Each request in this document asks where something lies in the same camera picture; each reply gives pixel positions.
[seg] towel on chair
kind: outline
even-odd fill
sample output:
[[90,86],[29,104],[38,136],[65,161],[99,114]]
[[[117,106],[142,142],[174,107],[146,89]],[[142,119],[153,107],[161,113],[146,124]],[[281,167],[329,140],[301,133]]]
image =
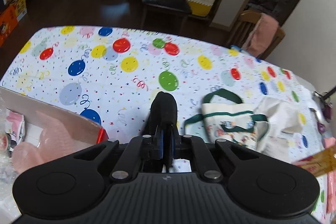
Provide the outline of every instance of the towel on chair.
[[273,17],[261,14],[261,18],[249,34],[242,49],[248,51],[254,57],[258,57],[271,45],[278,27],[279,22]]

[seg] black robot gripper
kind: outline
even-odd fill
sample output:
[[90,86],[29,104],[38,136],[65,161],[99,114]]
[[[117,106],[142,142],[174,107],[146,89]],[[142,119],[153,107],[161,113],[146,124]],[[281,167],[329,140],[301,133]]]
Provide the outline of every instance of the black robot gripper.
[[[22,173],[15,223],[319,223],[310,215],[320,192],[312,174],[230,141],[180,136],[176,113],[174,98],[159,93],[143,136]],[[190,160],[192,172],[162,173],[172,159]]]

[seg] orange box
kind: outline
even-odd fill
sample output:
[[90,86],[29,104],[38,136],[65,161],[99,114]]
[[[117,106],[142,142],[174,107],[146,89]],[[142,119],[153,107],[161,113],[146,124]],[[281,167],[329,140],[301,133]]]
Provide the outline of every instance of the orange box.
[[0,47],[16,26],[15,9],[11,5],[0,15]]

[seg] chair backrest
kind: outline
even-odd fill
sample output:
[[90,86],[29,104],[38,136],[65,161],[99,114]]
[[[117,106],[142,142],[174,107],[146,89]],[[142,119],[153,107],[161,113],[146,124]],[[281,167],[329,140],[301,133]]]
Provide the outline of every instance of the chair backrest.
[[[225,47],[230,47],[232,45],[242,47],[250,32],[253,31],[260,17],[261,13],[252,10],[244,11],[233,26]],[[279,27],[276,34],[274,35],[271,45],[261,55],[259,55],[258,58],[265,59],[268,57],[275,47],[282,41],[285,35],[285,32]]]

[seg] silver screw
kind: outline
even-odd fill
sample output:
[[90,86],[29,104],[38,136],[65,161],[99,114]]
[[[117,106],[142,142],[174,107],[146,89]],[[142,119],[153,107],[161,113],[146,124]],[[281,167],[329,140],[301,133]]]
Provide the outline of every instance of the silver screw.
[[115,171],[112,173],[112,177],[115,179],[125,179],[128,177],[128,173],[126,171]]
[[215,170],[209,170],[204,173],[204,176],[208,179],[218,179],[221,176],[221,173]]

